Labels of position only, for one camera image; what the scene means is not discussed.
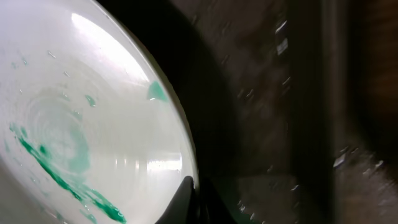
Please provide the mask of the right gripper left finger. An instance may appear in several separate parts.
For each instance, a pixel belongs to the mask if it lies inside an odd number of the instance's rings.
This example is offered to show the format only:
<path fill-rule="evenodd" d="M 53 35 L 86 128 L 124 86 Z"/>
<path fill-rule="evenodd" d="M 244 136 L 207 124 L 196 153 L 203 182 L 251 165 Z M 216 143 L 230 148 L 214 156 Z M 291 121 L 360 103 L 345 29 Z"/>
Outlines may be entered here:
<path fill-rule="evenodd" d="M 186 176 L 172 197 L 165 212 L 155 224 L 196 224 L 197 195 L 193 177 Z"/>

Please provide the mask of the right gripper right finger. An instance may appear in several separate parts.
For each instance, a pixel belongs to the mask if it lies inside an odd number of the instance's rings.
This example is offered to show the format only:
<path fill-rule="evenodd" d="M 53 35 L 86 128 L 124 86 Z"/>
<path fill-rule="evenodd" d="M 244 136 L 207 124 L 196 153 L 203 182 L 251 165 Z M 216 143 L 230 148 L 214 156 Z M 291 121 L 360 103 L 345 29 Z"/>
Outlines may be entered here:
<path fill-rule="evenodd" d="M 200 223 L 236 224 L 210 179 L 200 180 Z"/>

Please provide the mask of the white plate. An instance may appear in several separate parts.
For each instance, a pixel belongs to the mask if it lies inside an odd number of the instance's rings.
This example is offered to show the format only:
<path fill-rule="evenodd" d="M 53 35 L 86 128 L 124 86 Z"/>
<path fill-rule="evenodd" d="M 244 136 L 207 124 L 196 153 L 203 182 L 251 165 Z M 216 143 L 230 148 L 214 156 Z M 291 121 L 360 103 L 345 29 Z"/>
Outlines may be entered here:
<path fill-rule="evenodd" d="M 1 2 L 2 223 L 156 223 L 186 176 L 178 98 L 109 12 Z"/>

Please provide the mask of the large dark serving tray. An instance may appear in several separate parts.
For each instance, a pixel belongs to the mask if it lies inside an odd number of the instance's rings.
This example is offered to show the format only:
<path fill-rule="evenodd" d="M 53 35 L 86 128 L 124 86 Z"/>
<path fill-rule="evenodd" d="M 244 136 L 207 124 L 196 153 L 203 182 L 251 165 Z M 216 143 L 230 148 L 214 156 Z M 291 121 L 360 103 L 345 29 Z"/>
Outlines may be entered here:
<path fill-rule="evenodd" d="M 236 223 L 397 222 L 397 2 L 103 1 Z"/>

